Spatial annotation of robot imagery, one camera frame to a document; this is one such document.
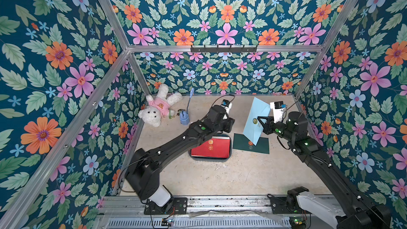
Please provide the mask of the light blue envelope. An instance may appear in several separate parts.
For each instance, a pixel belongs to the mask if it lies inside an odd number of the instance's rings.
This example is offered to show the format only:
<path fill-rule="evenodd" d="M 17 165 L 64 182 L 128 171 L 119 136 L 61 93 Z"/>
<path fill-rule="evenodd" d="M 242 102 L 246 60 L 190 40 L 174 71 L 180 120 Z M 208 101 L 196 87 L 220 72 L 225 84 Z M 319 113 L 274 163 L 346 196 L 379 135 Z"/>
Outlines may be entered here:
<path fill-rule="evenodd" d="M 263 132 L 263 126 L 259 123 L 258 117 L 268 117 L 270 113 L 270 105 L 258 98 L 254 98 L 252 106 L 243 130 L 243 135 L 254 146 L 257 145 L 261 133 Z"/>

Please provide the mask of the dark green envelope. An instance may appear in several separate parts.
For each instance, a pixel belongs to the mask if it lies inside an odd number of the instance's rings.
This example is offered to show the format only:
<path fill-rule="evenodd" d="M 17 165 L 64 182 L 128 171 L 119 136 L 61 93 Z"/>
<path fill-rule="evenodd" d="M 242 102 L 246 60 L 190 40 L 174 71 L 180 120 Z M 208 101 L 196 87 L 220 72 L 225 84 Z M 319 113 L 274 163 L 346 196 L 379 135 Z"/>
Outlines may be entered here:
<path fill-rule="evenodd" d="M 259 138 L 257 144 L 254 145 L 254 143 L 243 134 L 234 134 L 233 149 L 261 154 L 269 154 L 270 152 L 269 140 L 267 138 Z"/>

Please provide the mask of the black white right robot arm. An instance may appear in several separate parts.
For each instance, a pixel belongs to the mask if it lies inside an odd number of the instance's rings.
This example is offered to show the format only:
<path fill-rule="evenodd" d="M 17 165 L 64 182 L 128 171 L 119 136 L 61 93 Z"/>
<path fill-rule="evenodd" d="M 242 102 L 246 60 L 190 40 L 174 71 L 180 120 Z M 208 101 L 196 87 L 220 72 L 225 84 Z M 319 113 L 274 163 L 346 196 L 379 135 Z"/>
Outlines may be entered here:
<path fill-rule="evenodd" d="M 392 214 L 385 205 L 376 205 L 331 161 L 317 140 L 308 135 L 307 120 L 300 112 L 290 112 L 285 123 L 273 117 L 257 117 L 267 135 L 285 139 L 288 149 L 326 185 L 339 207 L 312 194 L 305 187 L 287 192 L 286 207 L 309 212 L 334 229 L 388 229 Z"/>

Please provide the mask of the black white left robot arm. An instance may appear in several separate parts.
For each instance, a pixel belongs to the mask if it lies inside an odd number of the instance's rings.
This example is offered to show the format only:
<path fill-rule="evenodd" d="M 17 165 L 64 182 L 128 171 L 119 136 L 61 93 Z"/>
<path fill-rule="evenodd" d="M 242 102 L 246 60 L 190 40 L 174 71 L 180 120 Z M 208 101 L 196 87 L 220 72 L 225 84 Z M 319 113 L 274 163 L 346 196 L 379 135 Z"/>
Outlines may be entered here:
<path fill-rule="evenodd" d="M 160 173 L 183 153 L 212 139 L 216 134 L 229 133 L 235 120 L 229 116 L 231 103 L 213 105 L 201 119 L 189 125 L 178 137 L 145 151 L 138 149 L 125 171 L 125 179 L 141 201 L 150 200 L 163 207 L 171 202 L 172 194 L 160 185 Z"/>

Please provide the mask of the white teddy bear pink shirt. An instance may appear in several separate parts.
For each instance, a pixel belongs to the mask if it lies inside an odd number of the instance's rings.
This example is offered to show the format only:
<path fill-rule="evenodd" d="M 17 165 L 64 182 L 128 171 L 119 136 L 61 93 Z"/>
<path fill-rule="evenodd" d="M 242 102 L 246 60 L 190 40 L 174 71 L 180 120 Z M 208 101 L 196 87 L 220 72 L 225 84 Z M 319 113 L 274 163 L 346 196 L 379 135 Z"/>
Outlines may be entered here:
<path fill-rule="evenodd" d="M 156 97 L 148 95 L 146 97 L 147 106 L 138 113 L 138 117 L 148 125 L 159 127 L 163 118 L 174 117 L 177 113 L 172 106 L 182 100 L 182 94 L 179 92 L 168 96 L 169 87 L 161 84 Z"/>

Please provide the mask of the right green circuit board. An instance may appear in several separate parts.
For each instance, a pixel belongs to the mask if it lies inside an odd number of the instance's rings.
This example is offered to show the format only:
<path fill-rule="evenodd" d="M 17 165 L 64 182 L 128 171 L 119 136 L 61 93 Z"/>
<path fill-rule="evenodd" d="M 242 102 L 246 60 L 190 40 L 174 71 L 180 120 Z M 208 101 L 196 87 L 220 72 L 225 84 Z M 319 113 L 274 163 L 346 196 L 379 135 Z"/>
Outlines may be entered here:
<path fill-rule="evenodd" d="M 289 224 L 291 229 L 306 229 L 307 225 L 302 218 L 290 217 Z"/>

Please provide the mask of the green circuit board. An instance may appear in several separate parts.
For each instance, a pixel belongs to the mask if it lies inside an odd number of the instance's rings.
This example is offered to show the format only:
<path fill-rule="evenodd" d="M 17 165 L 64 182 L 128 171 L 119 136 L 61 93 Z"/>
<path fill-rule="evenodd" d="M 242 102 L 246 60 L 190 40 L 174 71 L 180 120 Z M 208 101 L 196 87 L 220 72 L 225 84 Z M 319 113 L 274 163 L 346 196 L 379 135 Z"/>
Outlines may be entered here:
<path fill-rule="evenodd" d="M 171 227 L 174 223 L 174 219 L 172 218 L 163 218 L 161 221 L 161 226 L 162 227 Z"/>
<path fill-rule="evenodd" d="M 291 229 L 306 229 L 307 225 L 302 218 L 290 217 L 289 224 Z"/>

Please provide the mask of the left green circuit board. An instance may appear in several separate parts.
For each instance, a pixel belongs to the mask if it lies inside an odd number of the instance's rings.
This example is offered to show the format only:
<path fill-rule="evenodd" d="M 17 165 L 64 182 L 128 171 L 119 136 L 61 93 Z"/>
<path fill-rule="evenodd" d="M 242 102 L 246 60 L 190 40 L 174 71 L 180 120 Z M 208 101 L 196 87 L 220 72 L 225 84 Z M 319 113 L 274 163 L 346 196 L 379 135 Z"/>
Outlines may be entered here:
<path fill-rule="evenodd" d="M 172 218 L 163 218 L 161 221 L 161 226 L 162 227 L 171 227 L 174 223 L 174 219 Z"/>

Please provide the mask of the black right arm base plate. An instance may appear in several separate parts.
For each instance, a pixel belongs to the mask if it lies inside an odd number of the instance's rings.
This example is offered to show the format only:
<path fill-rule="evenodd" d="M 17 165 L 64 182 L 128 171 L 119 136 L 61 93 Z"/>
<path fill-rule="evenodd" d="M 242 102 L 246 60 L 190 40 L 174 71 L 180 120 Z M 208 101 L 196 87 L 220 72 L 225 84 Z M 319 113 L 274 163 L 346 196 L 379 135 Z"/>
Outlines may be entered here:
<path fill-rule="evenodd" d="M 268 194 L 270 206 L 274 214 L 309 214 L 307 210 L 300 208 L 298 202 L 291 196 L 275 196 Z"/>

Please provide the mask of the metal hook rail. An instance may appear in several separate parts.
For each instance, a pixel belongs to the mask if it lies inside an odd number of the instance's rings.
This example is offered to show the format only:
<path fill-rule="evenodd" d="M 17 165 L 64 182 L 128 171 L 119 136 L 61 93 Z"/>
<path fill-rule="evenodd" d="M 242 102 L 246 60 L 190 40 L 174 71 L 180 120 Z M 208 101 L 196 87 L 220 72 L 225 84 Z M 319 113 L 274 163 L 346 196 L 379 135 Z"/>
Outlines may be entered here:
<path fill-rule="evenodd" d="M 191 53 L 232 53 L 232 54 L 240 54 L 240 53 L 255 53 L 257 52 L 257 46 L 233 46 L 233 45 L 226 45 L 226 46 L 191 46 L 190 52 Z"/>

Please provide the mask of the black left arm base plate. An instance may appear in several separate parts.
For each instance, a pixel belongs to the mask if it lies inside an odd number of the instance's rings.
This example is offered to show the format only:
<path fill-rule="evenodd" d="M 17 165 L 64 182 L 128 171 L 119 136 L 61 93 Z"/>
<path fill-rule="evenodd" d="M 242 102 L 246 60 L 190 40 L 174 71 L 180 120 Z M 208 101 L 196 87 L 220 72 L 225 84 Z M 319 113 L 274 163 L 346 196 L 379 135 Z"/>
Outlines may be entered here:
<path fill-rule="evenodd" d="M 144 208 L 144 215 L 183 215 L 187 213 L 187 206 L 187 197 L 172 197 L 162 207 L 148 200 Z"/>

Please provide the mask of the aluminium front rail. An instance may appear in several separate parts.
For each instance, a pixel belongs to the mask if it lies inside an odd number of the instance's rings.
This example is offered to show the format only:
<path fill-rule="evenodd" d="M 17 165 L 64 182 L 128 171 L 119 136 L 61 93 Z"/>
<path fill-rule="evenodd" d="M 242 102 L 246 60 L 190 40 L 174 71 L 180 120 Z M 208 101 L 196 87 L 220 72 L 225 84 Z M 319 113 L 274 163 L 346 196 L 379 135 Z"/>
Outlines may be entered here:
<path fill-rule="evenodd" d="M 335 207 L 333 195 L 316 195 Z M 95 229 L 291 229 L 290 217 L 302 218 L 307 229 L 333 229 L 315 215 L 274 214 L 267 195 L 186 196 L 183 215 L 144 215 L 136 196 L 108 197 L 96 216 Z M 171 227 L 162 227 L 163 218 L 172 218 Z"/>

